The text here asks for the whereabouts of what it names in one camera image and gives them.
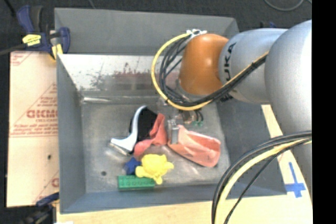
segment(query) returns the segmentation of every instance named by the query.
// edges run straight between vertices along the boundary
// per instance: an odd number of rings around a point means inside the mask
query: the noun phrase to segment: cardboard sheet
[[[56,62],[10,56],[7,207],[28,206],[59,189]]]

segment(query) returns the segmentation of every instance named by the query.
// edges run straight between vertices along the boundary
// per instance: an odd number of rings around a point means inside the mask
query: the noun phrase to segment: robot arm
[[[241,101],[270,104],[284,135],[312,130],[312,21],[290,29],[262,28],[239,33],[219,58],[223,84],[254,59],[269,51],[266,62],[230,94]],[[312,146],[292,150],[312,199]]]
[[[199,30],[187,32],[165,43],[155,55],[153,84],[179,110],[197,111],[215,100],[233,97],[270,104],[284,135],[311,131],[311,31],[309,20],[290,29],[245,31],[229,40]],[[157,83],[155,63],[170,44]],[[174,69],[169,64],[183,49],[178,92],[174,92],[165,79]],[[312,147],[300,146],[292,152],[312,198]]]

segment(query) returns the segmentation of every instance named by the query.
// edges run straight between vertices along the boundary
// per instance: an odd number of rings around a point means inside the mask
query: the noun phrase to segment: blue clamp
[[[27,44],[24,42],[26,45],[25,49],[31,51],[45,51],[56,58],[54,47],[57,45],[52,44],[50,40],[56,37],[60,38],[59,43],[62,53],[67,53],[70,47],[70,30],[67,27],[60,27],[56,33],[51,35],[43,32],[40,27],[40,14],[42,9],[42,6],[31,7],[26,5],[20,8],[16,13],[18,22],[27,35],[26,37],[28,37],[28,35],[38,35],[38,39],[35,39],[33,43]]]

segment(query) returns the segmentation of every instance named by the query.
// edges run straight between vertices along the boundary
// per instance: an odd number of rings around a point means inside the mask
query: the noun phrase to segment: blue tape
[[[293,168],[293,164],[292,162],[289,162],[289,168],[291,170],[293,179],[294,179],[294,183],[292,184],[285,184],[285,189],[287,192],[294,192],[295,194],[295,198],[300,198],[302,197],[301,191],[306,190],[304,183],[298,183],[297,179],[296,179],[296,175],[294,172],[294,168]]]

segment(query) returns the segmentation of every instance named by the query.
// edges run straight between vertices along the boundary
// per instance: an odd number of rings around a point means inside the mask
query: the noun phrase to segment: orange device
[[[211,94],[223,86],[218,75],[218,55],[226,37],[203,34],[187,44],[181,62],[179,81],[182,89],[194,95]]]

